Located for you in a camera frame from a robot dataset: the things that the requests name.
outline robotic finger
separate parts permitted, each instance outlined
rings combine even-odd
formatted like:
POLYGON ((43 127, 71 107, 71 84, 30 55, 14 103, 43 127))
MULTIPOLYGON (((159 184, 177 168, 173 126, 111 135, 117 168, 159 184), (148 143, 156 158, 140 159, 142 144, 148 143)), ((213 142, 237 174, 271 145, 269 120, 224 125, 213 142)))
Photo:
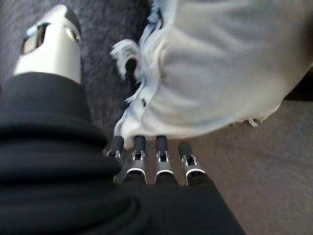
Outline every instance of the robotic finger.
POLYGON ((168 153, 168 143, 165 136, 156 138, 156 178, 155 184, 178 184, 173 172, 172 161, 168 153))
POLYGON ((134 138, 134 151, 132 158, 128 163, 128 170, 124 182, 139 181, 147 183, 145 172, 145 151, 146 151, 146 138, 144 136, 136 136, 134 138))
POLYGON ((26 32, 14 76, 68 78, 81 84, 81 29, 65 5, 48 11, 26 32))
POLYGON ((189 144, 181 142, 178 149, 187 186, 213 183, 202 170, 189 144))

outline black fingertip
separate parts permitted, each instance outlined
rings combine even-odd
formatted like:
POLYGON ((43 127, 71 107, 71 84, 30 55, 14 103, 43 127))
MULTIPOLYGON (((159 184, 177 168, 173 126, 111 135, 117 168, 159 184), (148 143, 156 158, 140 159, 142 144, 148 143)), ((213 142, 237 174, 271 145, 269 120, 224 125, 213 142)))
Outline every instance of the black fingertip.
POLYGON ((165 136, 158 136, 156 138, 156 152, 165 153, 168 151, 167 138, 165 136))
POLYGON ((144 136, 135 136, 134 138, 134 149, 137 152, 146 150, 146 138, 144 136))
POLYGON ((115 153, 117 150, 119 152, 122 152, 124 147, 124 138, 121 136, 115 136, 110 144, 110 149, 113 153, 115 153))
POLYGON ((74 13, 74 11, 71 8, 69 8, 66 5, 65 5, 65 7, 67 8, 65 18, 67 18, 77 28, 80 36, 82 36, 82 30, 81 30, 77 15, 74 13))
POLYGON ((187 142, 180 142, 178 145, 178 151, 181 158, 184 155, 190 156, 192 154, 191 146, 187 142))

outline black sweater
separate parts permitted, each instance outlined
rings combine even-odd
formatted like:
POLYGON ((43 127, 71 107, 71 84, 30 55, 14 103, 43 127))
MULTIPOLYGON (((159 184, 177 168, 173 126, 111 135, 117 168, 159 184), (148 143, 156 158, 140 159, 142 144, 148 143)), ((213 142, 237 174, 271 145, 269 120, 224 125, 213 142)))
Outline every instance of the black sweater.
POLYGON ((12 78, 0 99, 0 235, 244 234, 213 183, 114 184, 106 143, 82 86, 12 78))

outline gray carpet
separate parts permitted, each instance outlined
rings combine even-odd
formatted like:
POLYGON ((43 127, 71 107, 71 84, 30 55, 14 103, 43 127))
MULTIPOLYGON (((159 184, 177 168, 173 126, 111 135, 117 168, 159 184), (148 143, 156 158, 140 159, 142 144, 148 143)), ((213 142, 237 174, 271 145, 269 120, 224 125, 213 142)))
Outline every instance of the gray carpet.
MULTIPOLYGON (((90 110, 110 138, 134 85, 120 81, 109 52, 121 39, 139 40, 148 5, 146 0, 0 0, 1 83, 12 74, 25 31, 57 3, 73 8, 80 19, 90 110)), ((190 140, 248 235, 313 234, 312 116, 312 102, 284 101, 258 128, 238 123, 190 140)), ((171 141, 169 146, 182 183, 177 144, 171 141)), ((153 144, 149 153, 151 182, 153 144)))

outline black fabric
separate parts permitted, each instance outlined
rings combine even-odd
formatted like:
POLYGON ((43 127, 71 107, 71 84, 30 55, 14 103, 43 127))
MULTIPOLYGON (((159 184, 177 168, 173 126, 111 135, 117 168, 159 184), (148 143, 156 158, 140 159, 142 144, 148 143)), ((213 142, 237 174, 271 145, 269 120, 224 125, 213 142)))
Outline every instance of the black fabric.
POLYGON ((156 177, 156 184, 163 184, 163 183, 171 183, 178 185, 177 179, 175 178, 175 175, 171 173, 160 173, 156 177))
POLYGON ((5 87, 1 235, 244 234, 214 185, 115 185, 120 165, 101 154, 84 99, 80 85, 44 73, 5 87))

